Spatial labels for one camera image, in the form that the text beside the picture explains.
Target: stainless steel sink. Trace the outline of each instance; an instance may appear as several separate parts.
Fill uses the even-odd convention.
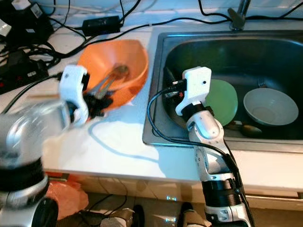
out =
[[[235,87],[239,106],[234,120],[263,131],[261,138],[256,139],[225,128],[225,139],[231,149],[303,152],[303,31],[162,33],[158,38],[150,98],[181,79],[184,70],[196,66],[211,68],[213,79],[225,80]],[[279,127],[266,127],[251,120],[245,112],[243,98],[258,87],[288,94],[299,107],[297,120]],[[152,107],[154,121],[164,134],[188,139],[185,122],[175,114],[177,104],[178,99],[159,98]],[[184,146],[159,137],[147,119],[143,141]]]

